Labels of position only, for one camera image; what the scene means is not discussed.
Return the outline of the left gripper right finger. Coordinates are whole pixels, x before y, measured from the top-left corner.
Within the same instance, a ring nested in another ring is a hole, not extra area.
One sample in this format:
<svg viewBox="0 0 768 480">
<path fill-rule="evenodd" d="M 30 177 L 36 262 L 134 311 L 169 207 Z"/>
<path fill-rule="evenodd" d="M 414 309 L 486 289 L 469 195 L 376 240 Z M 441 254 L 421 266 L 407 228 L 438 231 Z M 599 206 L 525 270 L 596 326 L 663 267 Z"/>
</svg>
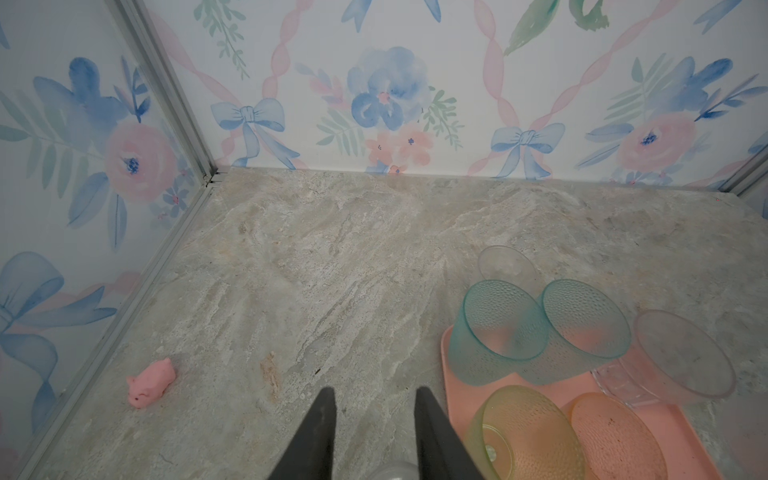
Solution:
<svg viewBox="0 0 768 480">
<path fill-rule="evenodd" d="M 483 479 L 445 412 L 426 386 L 416 391 L 414 420 L 421 480 Z"/>
</svg>

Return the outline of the clear textured cup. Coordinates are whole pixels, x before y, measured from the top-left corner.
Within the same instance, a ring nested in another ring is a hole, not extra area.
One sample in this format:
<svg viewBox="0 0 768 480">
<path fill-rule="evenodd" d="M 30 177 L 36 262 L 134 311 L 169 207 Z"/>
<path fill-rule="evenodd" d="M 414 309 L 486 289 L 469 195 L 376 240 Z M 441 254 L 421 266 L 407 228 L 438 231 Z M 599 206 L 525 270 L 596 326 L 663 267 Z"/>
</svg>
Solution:
<svg viewBox="0 0 768 480">
<path fill-rule="evenodd" d="M 729 358 L 693 322 L 648 310 L 635 318 L 632 332 L 626 354 L 592 371 L 603 393 L 638 408 L 720 400 L 734 392 Z"/>
</svg>

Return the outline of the yellow-green textured cup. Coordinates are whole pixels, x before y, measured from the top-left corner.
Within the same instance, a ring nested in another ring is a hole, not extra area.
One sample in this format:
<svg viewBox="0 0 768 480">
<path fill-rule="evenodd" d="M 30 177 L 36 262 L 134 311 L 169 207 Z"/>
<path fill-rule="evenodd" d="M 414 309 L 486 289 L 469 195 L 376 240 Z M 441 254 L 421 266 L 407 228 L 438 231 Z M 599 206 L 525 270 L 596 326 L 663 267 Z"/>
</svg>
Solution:
<svg viewBox="0 0 768 480">
<path fill-rule="evenodd" d="M 566 415 L 524 386 L 495 391 L 477 410 L 463 438 L 486 479 L 583 479 L 586 460 Z"/>
</svg>

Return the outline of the tall teal textured cup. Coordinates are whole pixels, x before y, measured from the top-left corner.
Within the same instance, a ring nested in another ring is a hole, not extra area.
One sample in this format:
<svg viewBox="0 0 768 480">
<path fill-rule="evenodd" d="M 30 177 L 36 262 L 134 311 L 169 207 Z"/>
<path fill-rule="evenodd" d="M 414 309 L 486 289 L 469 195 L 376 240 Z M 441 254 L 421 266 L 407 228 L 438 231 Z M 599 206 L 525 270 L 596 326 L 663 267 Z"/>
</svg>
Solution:
<svg viewBox="0 0 768 480">
<path fill-rule="evenodd" d="M 463 299 L 447 361 L 460 381 L 482 386 L 520 371 L 548 340 L 543 311 L 531 295 L 506 281 L 482 280 Z"/>
</svg>

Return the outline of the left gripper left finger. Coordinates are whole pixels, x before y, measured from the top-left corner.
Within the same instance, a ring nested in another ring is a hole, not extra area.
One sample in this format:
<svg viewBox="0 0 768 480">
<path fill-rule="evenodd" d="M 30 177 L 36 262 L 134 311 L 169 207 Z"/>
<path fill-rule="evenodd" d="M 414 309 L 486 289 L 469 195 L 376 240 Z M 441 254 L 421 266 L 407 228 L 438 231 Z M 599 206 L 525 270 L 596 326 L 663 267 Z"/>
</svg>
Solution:
<svg viewBox="0 0 768 480">
<path fill-rule="evenodd" d="M 334 389 L 324 387 L 268 479 L 331 479 L 336 420 Z"/>
</svg>

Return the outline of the orange textured cup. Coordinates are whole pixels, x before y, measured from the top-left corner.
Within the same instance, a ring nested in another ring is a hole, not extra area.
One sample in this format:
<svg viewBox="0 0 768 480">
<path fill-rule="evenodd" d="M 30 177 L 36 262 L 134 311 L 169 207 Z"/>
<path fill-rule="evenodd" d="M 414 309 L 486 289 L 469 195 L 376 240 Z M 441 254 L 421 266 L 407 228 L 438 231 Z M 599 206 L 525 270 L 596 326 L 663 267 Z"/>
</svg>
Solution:
<svg viewBox="0 0 768 480">
<path fill-rule="evenodd" d="M 562 407 L 585 457 L 587 479 L 666 479 L 662 450 L 645 423 L 602 393 L 584 393 Z"/>
</svg>

